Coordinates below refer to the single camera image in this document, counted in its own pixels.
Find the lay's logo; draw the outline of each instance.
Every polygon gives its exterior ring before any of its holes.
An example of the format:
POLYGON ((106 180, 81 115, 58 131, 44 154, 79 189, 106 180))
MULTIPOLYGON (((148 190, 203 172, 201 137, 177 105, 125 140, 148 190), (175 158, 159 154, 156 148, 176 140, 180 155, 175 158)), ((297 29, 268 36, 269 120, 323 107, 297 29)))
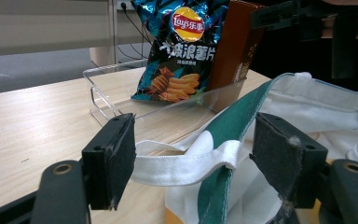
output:
POLYGON ((179 36, 188 42, 199 40, 205 30, 202 18, 189 7, 179 7, 172 15, 172 26, 179 36))

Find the table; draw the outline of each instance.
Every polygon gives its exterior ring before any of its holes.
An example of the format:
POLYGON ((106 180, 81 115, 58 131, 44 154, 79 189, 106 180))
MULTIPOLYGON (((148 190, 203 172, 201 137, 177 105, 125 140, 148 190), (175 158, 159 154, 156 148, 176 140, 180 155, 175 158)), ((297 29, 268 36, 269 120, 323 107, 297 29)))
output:
MULTIPOLYGON (((268 81, 250 71, 240 95, 268 81)), ((51 164, 79 160, 101 130, 84 79, 0 93, 0 206, 37 190, 51 164)), ((116 212, 91 211, 93 223, 164 223, 164 188, 129 182, 116 212)))

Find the clear plastic tray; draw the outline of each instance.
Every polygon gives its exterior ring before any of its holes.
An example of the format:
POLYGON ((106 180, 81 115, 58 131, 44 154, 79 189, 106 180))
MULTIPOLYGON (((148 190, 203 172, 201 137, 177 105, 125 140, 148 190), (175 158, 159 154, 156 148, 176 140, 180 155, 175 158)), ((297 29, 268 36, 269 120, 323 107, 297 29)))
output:
POLYGON ((149 139, 171 143, 187 136, 232 103, 232 95, 238 97, 243 82, 175 104, 132 100, 145 66, 146 60, 141 60, 83 73, 88 83, 92 116, 104 125, 115 116, 134 114, 136 141, 149 139))

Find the gray floor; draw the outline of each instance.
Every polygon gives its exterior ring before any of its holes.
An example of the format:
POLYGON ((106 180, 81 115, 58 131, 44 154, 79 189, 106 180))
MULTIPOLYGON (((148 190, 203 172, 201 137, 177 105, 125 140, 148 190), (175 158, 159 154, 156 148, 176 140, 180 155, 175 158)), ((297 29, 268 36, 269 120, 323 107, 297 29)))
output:
MULTIPOLYGON (((121 63, 141 59, 149 44, 119 46, 121 63)), ((0 92, 81 78, 83 71, 95 68, 89 49, 69 49, 40 53, 0 56, 0 92)))

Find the green fabric trim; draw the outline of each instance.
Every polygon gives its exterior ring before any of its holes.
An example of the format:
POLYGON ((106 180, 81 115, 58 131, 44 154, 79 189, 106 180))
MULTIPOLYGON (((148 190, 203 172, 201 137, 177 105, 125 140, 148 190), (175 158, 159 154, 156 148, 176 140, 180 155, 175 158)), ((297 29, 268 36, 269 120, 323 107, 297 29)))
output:
MULTIPOLYGON (((279 77, 244 95, 206 128, 213 137, 213 148, 227 140, 241 140, 255 119, 269 89, 279 77)), ((232 170, 220 167, 204 179, 200 186, 198 210, 200 223, 226 223, 232 170)))

